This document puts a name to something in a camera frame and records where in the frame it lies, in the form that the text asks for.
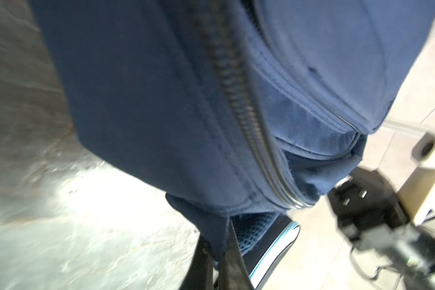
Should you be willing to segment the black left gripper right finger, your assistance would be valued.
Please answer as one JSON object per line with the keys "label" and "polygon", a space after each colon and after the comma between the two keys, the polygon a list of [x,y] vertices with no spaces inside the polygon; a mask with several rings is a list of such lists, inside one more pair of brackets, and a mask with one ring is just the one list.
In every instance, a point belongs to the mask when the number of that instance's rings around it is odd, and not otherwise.
{"label": "black left gripper right finger", "polygon": [[218,290],[255,290],[241,255],[232,222],[229,225],[227,247],[218,273]]}

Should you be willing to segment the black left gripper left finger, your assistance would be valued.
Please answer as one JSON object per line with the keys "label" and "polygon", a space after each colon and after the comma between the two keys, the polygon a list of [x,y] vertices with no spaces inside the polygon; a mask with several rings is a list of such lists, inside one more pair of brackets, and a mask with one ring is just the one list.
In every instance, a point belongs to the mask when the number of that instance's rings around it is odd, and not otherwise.
{"label": "black left gripper left finger", "polygon": [[214,259],[210,253],[209,243],[200,236],[180,290],[212,290],[213,266]]}

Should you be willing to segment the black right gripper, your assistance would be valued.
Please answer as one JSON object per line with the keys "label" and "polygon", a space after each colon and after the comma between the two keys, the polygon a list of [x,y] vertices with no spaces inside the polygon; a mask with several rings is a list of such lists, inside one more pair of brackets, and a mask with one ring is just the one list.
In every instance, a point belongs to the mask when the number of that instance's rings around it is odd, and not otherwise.
{"label": "black right gripper", "polygon": [[350,261],[365,280],[381,271],[399,275],[408,290],[435,290],[435,238],[412,220],[392,185],[378,171],[360,167],[328,195],[337,227],[352,244],[351,252],[373,250],[389,264],[367,275],[353,255]]}

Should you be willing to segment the navy blue student backpack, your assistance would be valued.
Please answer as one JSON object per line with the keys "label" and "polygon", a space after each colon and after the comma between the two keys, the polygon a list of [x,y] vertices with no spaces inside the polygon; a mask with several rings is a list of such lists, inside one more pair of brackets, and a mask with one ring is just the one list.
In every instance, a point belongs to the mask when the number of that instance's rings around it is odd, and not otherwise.
{"label": "navy blue student backpack", "polygon": [[246,217],[360,163],[435,1],[30,1],[82,145],[165,191],[222,259]]}

